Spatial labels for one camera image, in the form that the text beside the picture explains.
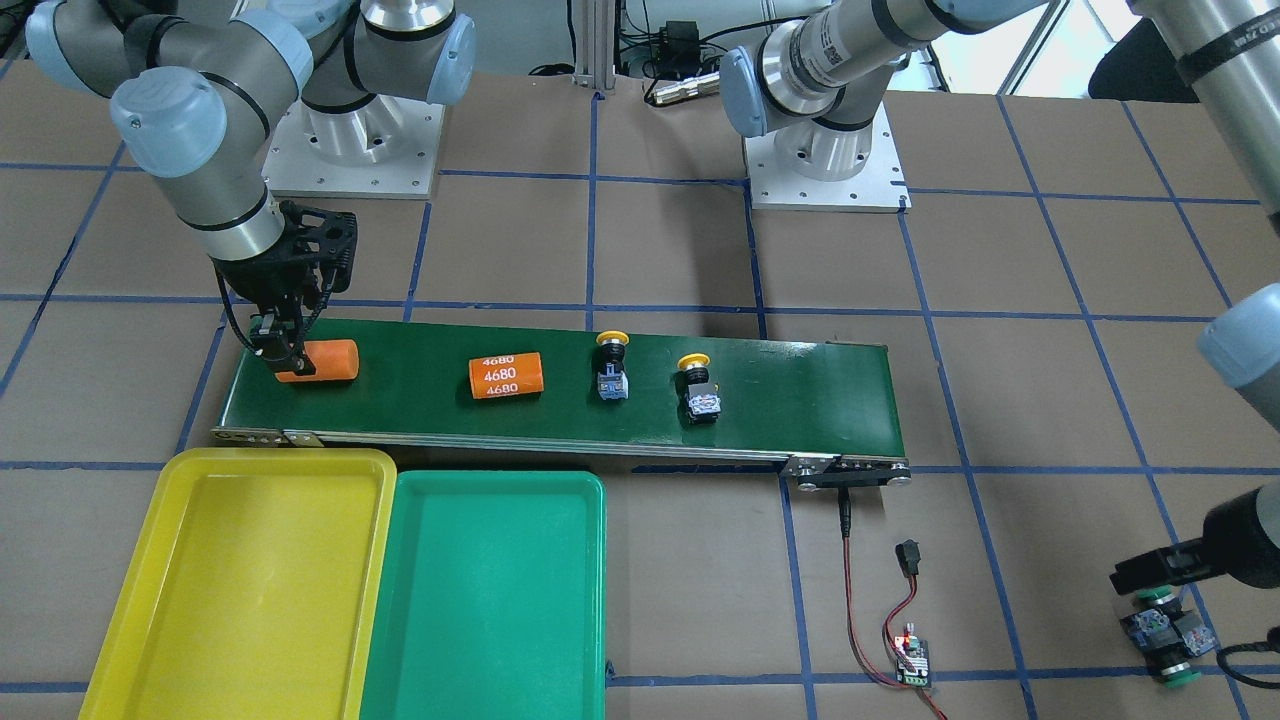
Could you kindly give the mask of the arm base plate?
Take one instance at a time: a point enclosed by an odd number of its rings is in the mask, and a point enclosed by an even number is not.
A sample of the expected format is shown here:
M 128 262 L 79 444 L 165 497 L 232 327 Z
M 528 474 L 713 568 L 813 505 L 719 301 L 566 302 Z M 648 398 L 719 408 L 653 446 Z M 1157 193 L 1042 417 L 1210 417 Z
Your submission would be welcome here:
M 264 181 L 279 199 L 429 200 L 445 113 L 389 96 L 346 114 L 298 101 L 268 143 Z
M 745 138 L 742 155 L 756 209 L 897 213 L 913 206 L 884 104 L 860 129 L 809 120 Z

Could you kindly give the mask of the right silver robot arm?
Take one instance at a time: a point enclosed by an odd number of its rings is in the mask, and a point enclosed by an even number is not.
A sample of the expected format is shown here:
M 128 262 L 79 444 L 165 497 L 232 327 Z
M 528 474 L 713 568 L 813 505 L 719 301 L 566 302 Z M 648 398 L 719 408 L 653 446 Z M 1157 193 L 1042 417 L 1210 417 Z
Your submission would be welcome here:
M 269 1 L 220 26 L 174 1 L 41 1 L 26 23 L 37 67 L 105 97 L 111 123 L 177 218 L 201 243 L 224 304 L 255 306 L 236 329 L 284 383 L 352 380 L 352 340 L 315 340 L 332 296 L 347 291 L 357 220 L 275 196 L 271 141 L 301 145 L 294 172 L 337 170 L 429 191 L 445 106 L 466 94 L 474 20 L 452 1 Z

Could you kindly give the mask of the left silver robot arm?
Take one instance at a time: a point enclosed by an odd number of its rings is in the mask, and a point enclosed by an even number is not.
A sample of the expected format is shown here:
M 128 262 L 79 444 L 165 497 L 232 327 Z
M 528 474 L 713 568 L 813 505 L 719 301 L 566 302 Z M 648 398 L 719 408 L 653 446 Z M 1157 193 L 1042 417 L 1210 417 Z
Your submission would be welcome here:
M 1277 279 L 1277 241 L 1204 109 L 892 92 L 911 208 L 760 210 L 717 97 L 479 76 L 424 232 L 352 202 L 326 319 L 856 342 L 888 350 L 915 480 L 858 491 L 856 582 L 1110 593 L 1112 565 L 1277 479 L 1277 433 L 1196 348 Z

